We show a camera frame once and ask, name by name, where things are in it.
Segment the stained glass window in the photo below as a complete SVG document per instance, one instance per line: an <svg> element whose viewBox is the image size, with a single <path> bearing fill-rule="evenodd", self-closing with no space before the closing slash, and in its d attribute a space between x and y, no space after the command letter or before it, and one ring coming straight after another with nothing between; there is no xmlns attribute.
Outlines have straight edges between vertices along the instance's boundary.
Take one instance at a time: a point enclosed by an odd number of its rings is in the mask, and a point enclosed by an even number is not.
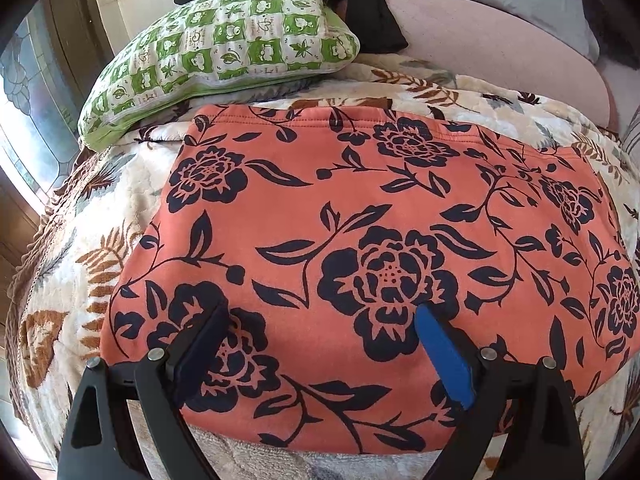
<svg viewBox="0 0 640 480"><path fill-rule="evenodd" d="M1 159L32 208L72 172L78 115L43 10L33 10L1 52Z"/></svg>

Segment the pink quilted bolster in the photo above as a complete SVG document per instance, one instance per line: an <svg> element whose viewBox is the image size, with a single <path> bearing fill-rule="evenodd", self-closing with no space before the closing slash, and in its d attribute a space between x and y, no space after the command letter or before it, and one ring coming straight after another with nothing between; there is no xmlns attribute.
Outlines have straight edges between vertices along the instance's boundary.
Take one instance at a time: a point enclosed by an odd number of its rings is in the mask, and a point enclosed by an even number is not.
<svg viewBox="0 0 640 480"><path fill-rule="evenodd" d="M570 104L599 127L616 123L596 66L548 32L471 0L386 2L408 41L405 55Z"/></svg>

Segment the striped floral cushion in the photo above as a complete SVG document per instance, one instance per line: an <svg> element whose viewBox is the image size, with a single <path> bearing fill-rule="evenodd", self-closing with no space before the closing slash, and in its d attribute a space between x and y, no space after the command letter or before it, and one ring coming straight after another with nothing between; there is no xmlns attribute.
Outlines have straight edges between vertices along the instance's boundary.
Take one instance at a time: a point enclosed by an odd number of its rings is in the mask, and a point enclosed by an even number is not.
<svg viewBox="0 0 640 480"><path fill-rule="evenodd" d="M626 132L622 136L622 148L629 158L640 166L640 106L631 117Z"/></svg>

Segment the orange black floral garment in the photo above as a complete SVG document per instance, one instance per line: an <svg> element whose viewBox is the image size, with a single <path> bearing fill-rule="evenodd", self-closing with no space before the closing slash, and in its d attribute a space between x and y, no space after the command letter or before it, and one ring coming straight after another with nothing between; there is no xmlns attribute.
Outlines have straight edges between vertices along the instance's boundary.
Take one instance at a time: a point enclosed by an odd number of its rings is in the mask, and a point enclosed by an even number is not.
<svg viewBox="0 0 640 480"><path fill-rule="evenodd" d="M109 363L229 312L183 410L240 440L441 448L462 409L414 328L431 304L478 346L551 356L575 399L639 349L639 285L576 148L376 107L202 108L102 328Z"/></svg>

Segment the green white patterned pillow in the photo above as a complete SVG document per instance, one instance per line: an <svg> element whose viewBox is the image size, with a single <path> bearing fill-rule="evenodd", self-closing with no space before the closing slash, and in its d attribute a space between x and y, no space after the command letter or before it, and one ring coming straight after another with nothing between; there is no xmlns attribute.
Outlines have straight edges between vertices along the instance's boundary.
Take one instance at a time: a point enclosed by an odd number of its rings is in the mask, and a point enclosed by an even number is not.
<svg viewBox="0 0 640 480"><path fill-rule="evenodd" d="M78 132L102 151L165 107L333 74L359 51L358 38L322 0L194 0L142 30L104 67Z"/></svg>

